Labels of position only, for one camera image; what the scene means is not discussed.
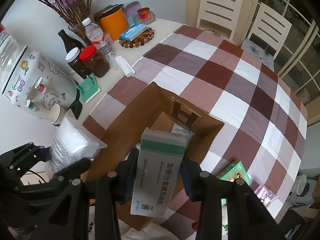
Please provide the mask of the soda biscuits pack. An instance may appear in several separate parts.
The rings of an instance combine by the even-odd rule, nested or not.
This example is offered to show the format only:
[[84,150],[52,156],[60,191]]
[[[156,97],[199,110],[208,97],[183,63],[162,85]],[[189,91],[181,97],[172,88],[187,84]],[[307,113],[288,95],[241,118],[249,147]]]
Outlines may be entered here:
[[171,133],[177,133],[183,135],[187,140],[191,140],[195,133],[191,130],[185,129],[179,124],[173,124]]

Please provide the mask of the woven brown trivet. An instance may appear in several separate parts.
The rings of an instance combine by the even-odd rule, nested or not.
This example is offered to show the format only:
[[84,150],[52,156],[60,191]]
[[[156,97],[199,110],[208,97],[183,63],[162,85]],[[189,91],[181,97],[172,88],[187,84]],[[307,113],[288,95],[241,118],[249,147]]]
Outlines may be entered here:
[[124,48],[138,48],[150,42],[154,37],[155,31],[152,28],[146,29],[132,41],[119,40],[119,44]]

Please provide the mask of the checkered tablecloth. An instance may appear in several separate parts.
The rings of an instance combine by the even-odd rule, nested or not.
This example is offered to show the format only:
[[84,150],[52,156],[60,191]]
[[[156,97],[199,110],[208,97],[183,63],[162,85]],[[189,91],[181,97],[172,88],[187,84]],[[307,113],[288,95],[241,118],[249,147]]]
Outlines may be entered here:
[[214,118],[224,127],[201,163],[218,173],[242,162],[253,187],[265,185],[277,199],[268,207],[277,216],[302,161],[307,110],[295,93],[265,65],[239,47],[187,25],[156,35],[133,50],[132,77],[103,88],[85,119],[97,137],[150,83],[155,82]]

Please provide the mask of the green bricks box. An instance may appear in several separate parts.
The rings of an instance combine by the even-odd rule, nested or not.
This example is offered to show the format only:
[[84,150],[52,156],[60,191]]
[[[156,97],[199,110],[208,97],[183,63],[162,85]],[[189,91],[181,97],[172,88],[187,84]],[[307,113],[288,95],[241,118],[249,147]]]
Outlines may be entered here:
[[231,182],[235,181],[238,178],[241,178],[248,184],[251,181],[242,162],[237,160],[231,162],[216,177],[218,179],[231,181]]

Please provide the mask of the purple snack bag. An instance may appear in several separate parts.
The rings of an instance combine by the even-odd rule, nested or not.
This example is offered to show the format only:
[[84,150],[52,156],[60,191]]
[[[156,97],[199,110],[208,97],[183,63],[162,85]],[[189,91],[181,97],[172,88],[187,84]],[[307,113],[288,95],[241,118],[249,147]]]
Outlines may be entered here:
[[264,184],[259,185],[254,191],[254,193],[266,208],[268,208],[273,201],[279,198],[278,195],[274,194]]

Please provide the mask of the purple container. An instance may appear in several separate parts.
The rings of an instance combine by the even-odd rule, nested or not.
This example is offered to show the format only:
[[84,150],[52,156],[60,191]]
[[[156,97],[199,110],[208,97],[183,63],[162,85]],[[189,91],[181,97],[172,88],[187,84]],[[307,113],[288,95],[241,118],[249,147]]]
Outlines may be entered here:
[[142,6],[139,1],[134,1],[134,2],[129,2],[124,4],[123,11],[129,25],[134,24],[135,17],[138,14],[137,10],[141,8]]

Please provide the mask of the white lid jar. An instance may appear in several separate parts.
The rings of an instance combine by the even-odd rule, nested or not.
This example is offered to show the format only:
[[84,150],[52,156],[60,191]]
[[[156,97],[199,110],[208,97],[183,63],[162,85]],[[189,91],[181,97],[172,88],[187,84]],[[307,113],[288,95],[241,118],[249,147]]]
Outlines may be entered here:
[[78,47],[73,48],[70,50],[65,60],[67,61],[68,65],[78,74],[82,79],[86,79],[87,76],[90,76],[92,72],[89,68],[85,66],[85,64],[80,60],[80,49]]

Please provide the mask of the white roll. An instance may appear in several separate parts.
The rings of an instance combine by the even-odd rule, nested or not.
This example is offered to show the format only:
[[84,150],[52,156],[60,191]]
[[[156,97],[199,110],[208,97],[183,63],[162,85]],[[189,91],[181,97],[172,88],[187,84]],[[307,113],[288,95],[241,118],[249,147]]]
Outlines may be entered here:
[[131,77],[135,74],[136,71],[132,68],[132,66],[127,62],[127,60],[124,57],[118,56],[115,58],[115,60],[126,77]]

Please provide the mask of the white powder bag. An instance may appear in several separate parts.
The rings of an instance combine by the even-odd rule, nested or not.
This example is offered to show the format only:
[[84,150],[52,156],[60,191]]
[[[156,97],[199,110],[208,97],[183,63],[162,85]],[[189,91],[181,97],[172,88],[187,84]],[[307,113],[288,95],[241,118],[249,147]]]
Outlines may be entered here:
[[49,148],[46,173],[52,179],[58,172],[83,158],[93,161],[103,148],[107,148],[107,144],[84,128],[68,110]]

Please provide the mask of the clear water bottle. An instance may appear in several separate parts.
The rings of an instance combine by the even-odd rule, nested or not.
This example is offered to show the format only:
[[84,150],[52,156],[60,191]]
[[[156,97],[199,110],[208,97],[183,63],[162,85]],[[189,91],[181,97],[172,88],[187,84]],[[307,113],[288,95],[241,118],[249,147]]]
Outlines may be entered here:
[[110,41],[109,34],[106,34],[99,25],[93,23],[88,17],[82,21],[85,27],[85,34],[91,43],[104,55],[107,60],[111,60],[115,56],[115,52]]

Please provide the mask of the orange container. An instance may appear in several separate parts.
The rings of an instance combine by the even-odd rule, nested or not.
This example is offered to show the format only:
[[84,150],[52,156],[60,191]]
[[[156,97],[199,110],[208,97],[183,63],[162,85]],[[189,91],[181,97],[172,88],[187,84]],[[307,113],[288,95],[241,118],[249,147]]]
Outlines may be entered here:
[[123,4],[109,5],[93,14],[93,19],[102,30],[111,35],[112,40],[118,40],[119,36],[129,29],[129,23],[123,11]]

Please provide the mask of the red cup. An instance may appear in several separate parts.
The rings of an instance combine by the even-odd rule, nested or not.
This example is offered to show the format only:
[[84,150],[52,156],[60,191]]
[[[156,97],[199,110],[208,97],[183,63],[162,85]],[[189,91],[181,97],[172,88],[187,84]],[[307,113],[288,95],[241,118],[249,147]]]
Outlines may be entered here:
[[150,10],[150,8],[144,7],[139,10],[137,10],[138,16],[137,16],[137,23],[141,24],[150,24],[155,22],[156,16],[155,14]]

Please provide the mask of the paper cup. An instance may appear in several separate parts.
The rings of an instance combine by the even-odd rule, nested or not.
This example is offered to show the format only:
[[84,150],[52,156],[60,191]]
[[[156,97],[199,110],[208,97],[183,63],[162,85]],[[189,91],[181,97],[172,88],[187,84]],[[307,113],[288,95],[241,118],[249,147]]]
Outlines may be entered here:
[[54,126],[61,124],[63,117],[66,113],[66,110],[63,109],[60,105],[55,104],[49,112],[49,121]]

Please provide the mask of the white green medicine box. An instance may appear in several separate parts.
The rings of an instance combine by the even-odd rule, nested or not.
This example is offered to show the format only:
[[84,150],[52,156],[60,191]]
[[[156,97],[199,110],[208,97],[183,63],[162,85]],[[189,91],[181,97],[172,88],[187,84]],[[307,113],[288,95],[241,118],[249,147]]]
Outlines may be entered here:
[[177,133],[145,129],[142,134],[131,215],[164,217],[187,145]]

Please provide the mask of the grey step stool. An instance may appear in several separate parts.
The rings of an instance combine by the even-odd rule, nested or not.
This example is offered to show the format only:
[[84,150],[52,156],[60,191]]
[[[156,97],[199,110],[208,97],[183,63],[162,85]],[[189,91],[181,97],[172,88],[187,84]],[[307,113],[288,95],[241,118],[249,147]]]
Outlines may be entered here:
[[313,191],[316,187],[317,181],[313,179],[307,179],[304,190],[301,194],[290,193],[287,202],[292,205],[312,205],[315,201],[313,199]]

